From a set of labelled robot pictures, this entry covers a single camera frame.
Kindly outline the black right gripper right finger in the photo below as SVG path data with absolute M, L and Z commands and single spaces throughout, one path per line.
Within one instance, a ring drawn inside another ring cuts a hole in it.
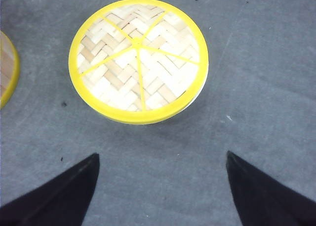
M 231 151 L 226 170 L 244 226 L 314 226 L 315 201 L 286 187 Z

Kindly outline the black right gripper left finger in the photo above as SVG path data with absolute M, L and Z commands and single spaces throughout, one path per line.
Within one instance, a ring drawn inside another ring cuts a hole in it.
M 99 175 L 93 153 L 42 186 L 1 206 L 2 226 L 80 226 Z

